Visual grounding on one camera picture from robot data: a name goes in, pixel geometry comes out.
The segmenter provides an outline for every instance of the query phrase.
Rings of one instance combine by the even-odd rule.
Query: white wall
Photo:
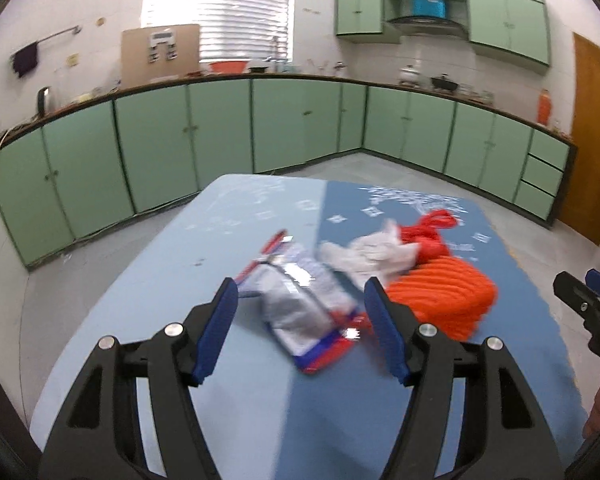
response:
[[[526,70],[476,56],[458,40],[405,38],[401,45],[353,45],[333,35],[334,0],[295,0],[294,62],[307,68],[349,65],[348,75],[395,82],[398,68],[420,64],[425,75],[448,73],[459,82],[496,94],[496,104],[533,119],[538,91],[549,88],[555,115],[570,129],[574,99],[574,55],[571,31],[600,45],[600,13],[591,0],[547,0],[554,67],[545,78]],[[0,131],[35,113],[36,92],[53,86],[60,101],[94,87],[111,85],[120,73],[120,32],[139,27],[142,0],[11,0],[0,16]],[[97,27],[98,18],[106,19]],[[40,48],[40,65],[18,79],[9,56],[32,41],[74,25],[83,31],[63,35]],[[80,63],[67,68],[69,54]],[[27,274],[19,263],[0,220],[0,380],[22,414],[19,380],[19,327]]]

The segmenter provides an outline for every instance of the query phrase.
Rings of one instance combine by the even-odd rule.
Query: dark countertop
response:
[[[163,82],[159,82],[159,83],[147,84],[147,85],[137,86],[134,88],[128,88],[128,89],[118,90],[115,92],[110,92],[109,94],[105,94],[105,95],[90,99],[88,101],[84,101],[79,104],[65,106],[65,107],[61,108],[60,110],[45,116],[42,119],[38,119],[29,124],[26,124],[25,126],[21,127],[19,130],[13,132],[12,134],[9,134],[3,140],[0,148],[7,146],[14,140],[19,139],[20,137],[28,134],[29,132],[32,132],[33,130],[35,130],[35,129],[39,128],[40,126],[43,126],[44,124],[47,124],[51,121],[54,121],[56,119],[66,116],[66,115],[72,114],[79,110],[83,110],[84,108],[89,108],[91,106],[94,106],[94,105],[97,105],[100,103],[104,103],[104,102],[108,102],[108,101],[118,99],[121,97],[125,97],[128,95],[138,94],[138,93],[146,92],[149,90],[157,90],[160,88],[168,88],[171,86],[180,86],[180,85],[184,85],[184,84],[202,83],[202,82],[208,82],[208,81],[224,81],[224,80],[231,80],[231,79],[269,79],[269,78],[312,79],[312,80],[321,80],[321,81],[335,81],[335,82],[341,82],[341,83],[363,84],[366,86],[375,86],[378,88],[392,88],[392,89],[414,92],[414,93],[419,93],[419,94],[431,95],[431,96],[439,97],[441,99],[448,99],[450,101],[455,101],[458,103],[475,106],[477,108],[482,108],[483,110],[488,110],[490,112],[497,113],[499,115],[508,117],[508,118],[518,121],[520,123],[527,124],[528,126],[534,128],[536,130],[544,132],[552,137],[555,137],[555,139],[561,140],[562,142],[564,142],[570,146],[573,146],[573,143],[569,139],[553,133],[551,130],[547,129],[545,126],[542,126],[541,124],[537,124],[537,123],[533,123],[531,121],[524,120],[520,117],[517,117],[516,115],[510,114],[503,110],[499,110],[498,108],[483,105],[481,103],[471,101],[469,99],[465,99],[465,98],[462,98],[462,97],[459,97],[456,95],[445,94],[445,93],[441,93],[441,92],[433,92],[433,91],[424,90],[424,89],[408,88],[405,86],[398,86],[398,85],[391,85],[391,84],[370,83],[367,81],[360,81],[357,79],[347,79],[347,78],[341,78],[341,77],[308,75],[308,74],[290,74],[290,73],[281,73],[281,74],[266,73],[266,74],[225,74],[225,75],[211,75],[211,76],[202,76],[202,77],[184,77],[184,78],[180,78],[180,79],[163,81]]]

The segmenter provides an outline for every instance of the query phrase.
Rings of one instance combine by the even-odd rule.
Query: gray floor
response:
[[[562,270],[580,278],[591,267],[600,270],[600,250],[593,243],[560,222],[551,231],[546,230],[453,184],[362,153],[292,175],[460,196],[478,203],[560,324],[583,406],[590,409],[600,386],[600,359],[587,349],[588,333],[580,317],[554,297],[552,281]],[[20,378],[27,423],[51,368],[84,317],[179,210],[169,210],[107,235],[31,274],[20,332]]]

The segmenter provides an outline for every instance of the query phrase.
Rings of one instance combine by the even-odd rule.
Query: table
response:
[[[103,295],[56,362],[34,410],[30,432],[43,447],[71,384],[97,340],[151,337],[211,299],[273,233],[286,228],[308,248],[346,245],[385,218],[413,224],[450,210],[459,226],[443,235],[455,255],[485,272],[498,301],[472,338],[500,336],[544,411],[563,462],[582,439],[586,414],[558,325],[535,286],[471,201],[417,191],[305,178],[226,175],[157,235]],[[342,279],[347,289],[362,295]],[[224,480],[377,480],[391,451],[410,390],[382,368],[372,340],[316,376],[304,376],[264,329],[253,301],[241,301],[216,371],[193,403]],[[462,416],[462,380],[454,383],[439,473],[452,469]],[[142,438],[151,470],[164,474],[146,380],[139,380]]]

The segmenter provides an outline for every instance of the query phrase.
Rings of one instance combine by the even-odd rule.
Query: blue box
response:
[[[445,0],[413,0],[413,15],[446,18]]]

